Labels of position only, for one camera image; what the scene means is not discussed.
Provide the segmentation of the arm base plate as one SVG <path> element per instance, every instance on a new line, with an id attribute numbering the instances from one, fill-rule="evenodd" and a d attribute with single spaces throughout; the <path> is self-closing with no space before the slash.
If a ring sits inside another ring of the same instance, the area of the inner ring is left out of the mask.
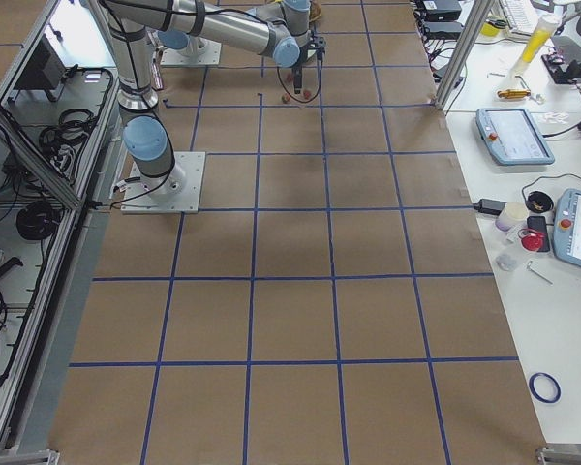
<path id="1" fill-rule="evenodd" d="M 195 38 L 181 49 L 166 47 L 162 54 L 161 65 L 174 68 L 215 67 L 219 65 L 221 51 L 220 43 Z"/>
<path id="2" fill-rule="evenodd" d="M 126 187 L 126 201 L 120 204 L 125 214 L 197 213 L 199 210 L 206 154 L 177 151 L 175 166 L 168 181 L 153 191 L 163 178 L 144 177 Z"/>

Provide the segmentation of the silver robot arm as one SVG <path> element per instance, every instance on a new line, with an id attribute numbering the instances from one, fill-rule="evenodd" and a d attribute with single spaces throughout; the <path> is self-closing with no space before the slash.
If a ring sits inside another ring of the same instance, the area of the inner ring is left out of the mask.
<path id="1" fill-rule="evenodd" d="M 186 176 L 177 166 L 158 116 L 146 47 L 148 30 L 179 32 L 268 57 L 278 67 L 292 70 L 295 88 L 302 86 L 308 51 L 322 46 L 310 30 L 307 1 L 281 1 L 249 11 L 205 1 L 101 1 L 98 5 L 107 14 L 119 73 L 123 141 L 139 169 L 141 185 L 154 196 L 179 191 Z"/>

